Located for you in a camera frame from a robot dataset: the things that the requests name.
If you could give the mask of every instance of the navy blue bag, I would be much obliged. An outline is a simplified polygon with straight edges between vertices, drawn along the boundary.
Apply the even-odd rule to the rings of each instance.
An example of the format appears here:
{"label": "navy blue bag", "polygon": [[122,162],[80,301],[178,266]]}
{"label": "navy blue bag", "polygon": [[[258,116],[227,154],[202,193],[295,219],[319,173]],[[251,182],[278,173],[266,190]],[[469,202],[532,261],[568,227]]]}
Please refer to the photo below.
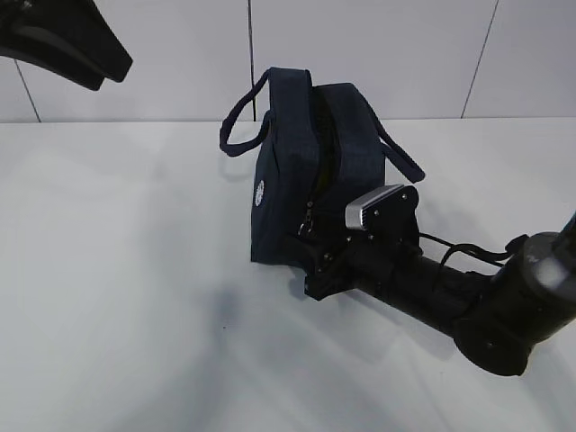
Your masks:
{"label": "navy blue bag", "polygon": [[[229,144],[242,109],[266,81],[270,110],[260,132],[250,141]],[[328,225],[343,229],[346,206],[384,184],[386,158],[412,183],[424,178],[352,84],[314,87],[308,70],[271,67],[222,123],[220,149],[228,156],[260,144],[251,259],[262,264],[306,268],[287,240],[318,238]]]}

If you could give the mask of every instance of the zipper pull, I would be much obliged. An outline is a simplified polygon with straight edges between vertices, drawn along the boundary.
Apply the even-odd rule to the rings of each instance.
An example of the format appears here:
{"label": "zipper pull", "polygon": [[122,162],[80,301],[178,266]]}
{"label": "zipper pull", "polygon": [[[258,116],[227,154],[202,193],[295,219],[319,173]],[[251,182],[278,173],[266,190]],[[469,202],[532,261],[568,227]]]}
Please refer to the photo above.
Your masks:
{"label": "zipper pull", "polygon": [[312,220],[312,207],[314,206],[314,202],[308,201],[306,202],[306,215],[304,216],[304,222],[298,229],[298,235],[301,236],[302,234],[310,234],[312,232],[312,228],[314,222]]}

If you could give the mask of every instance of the bag logo patch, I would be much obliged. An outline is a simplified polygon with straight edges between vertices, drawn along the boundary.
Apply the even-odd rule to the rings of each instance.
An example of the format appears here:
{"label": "bag logo patch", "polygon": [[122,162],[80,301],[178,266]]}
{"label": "bag logo patch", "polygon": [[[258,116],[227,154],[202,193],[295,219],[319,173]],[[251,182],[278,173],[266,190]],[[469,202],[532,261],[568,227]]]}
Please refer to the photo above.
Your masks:
{"label": "bag logo patch", "polygon": [[254,196],[254,205],[260,207],[262,200],[264,199],[264,180],[261,180],[256,188],[256,193]]}

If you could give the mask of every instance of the bag strap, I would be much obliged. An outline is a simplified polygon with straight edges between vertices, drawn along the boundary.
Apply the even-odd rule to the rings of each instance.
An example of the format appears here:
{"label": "bag strap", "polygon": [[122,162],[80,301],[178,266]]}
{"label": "bag strap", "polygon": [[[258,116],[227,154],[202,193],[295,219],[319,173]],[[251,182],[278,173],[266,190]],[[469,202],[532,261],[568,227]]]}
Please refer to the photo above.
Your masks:
{"label": "bag strap", "polygon": [[382,153],[392,162],[392,164],[398,168],[398,170],[404,174],[406,178],[408,178],[412,183],[417,183],[420,180],[424,180],[426,174],[422,171],[422,168],[418,166],[414,159],[410,157],[406,151],[402,147],[400,147],[396,142],[392,139],[388,132],[380,123],[380,120],[376,116],[374,109],[368,101],[364,98],[364,102],[368,107],[368,111],[370,111],[370,115],[372,116],[372,121],[376,130],[378,131],[378,136],[384,141],[382,143]]}
{"label": "bag strap", "polygon": [[242,113],[244,107],[249,102],[254,100],[254,98],[257,96],[258,93],[260,93],[260,90],[262,90],[262,87],[264,87],[264,84],[266,84],[266,81],[268,80],[269,76],[270,76],[270,69],[268,69],[264,74],[262,74],[262,76],[260,77],[258,82],[254,85],[254,87],[252,87],[252,89],[248,93],[246,93],[238,101],[238,103],[236,103],[236,105],[234,105],[234,108],[232,108],[232,111],[230,111],[228,117],[226,117],[226,119],[222,122],[222,126],[220,128],[220,150],[222,150],[231,158],[235,158],[236,156],[243,155],[244,153],[250,151],[251,149],[255,149],[260,144],[262,144],[262,141],[264,141],[266,135],[268,134],[268,127],[270,125],[270,116],[271,116],[269,111],[265,114],[264,119],[262,120],[262,126],[260,127],[260,132],[256,135],[254,139],[242,142],[240,144],[228,143],[228,139],[230,138],[230,134],[232,133],[232,128],[236,124],[236,121],[238,120],[240,113]]}

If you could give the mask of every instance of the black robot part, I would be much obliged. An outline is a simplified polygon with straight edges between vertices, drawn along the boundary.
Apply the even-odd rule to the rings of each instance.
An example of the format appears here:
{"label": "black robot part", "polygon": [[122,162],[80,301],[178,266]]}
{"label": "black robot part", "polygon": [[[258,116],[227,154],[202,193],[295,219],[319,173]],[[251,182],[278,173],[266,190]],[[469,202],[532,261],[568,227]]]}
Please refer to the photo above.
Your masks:
{"label": "black robot part", "polygon": [[92,0],[0,0],[0,55],[91,90],[123,81],[132,65]]}
{"label": "black robot part", "polygon": [[422,255],[413,186],[374,192],[346,209],[355,225],[342,234],[346,238],[327,236],[318,243],[316,265],[306,278],[310,297],[360,289],[454,338],[479,367],[506,376],[522,374],[534,345],[576,318],[576,214],[560,234],[521,236],[502,254],[450,245],[446,257],[511,257],[489,276]]}

